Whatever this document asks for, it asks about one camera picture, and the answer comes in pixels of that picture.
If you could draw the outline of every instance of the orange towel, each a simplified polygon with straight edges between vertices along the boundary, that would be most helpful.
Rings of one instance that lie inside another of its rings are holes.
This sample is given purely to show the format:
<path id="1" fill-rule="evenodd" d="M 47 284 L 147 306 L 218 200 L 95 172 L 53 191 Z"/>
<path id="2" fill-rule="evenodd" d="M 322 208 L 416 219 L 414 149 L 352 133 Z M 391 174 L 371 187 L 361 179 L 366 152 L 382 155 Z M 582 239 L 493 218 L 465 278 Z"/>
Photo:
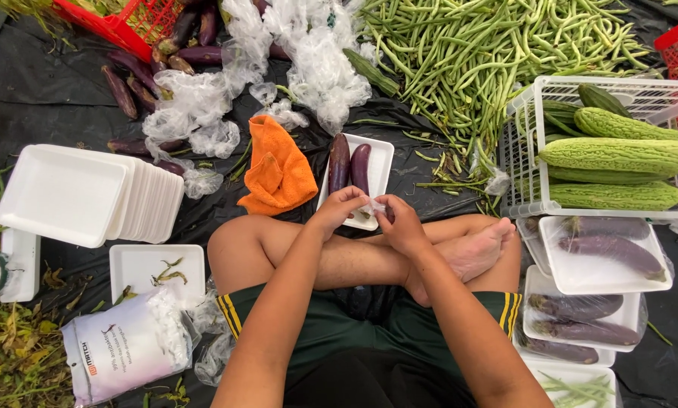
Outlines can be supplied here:
<path id="1" fill-rule="evenodd" d="M 270 116 L 248 121 L 253 138 L 251 168 L 244 181 L 251 191 L 238 200 L 249 214 L 275 216 L 304 204 L 319 190 L 308 160 Z"/>

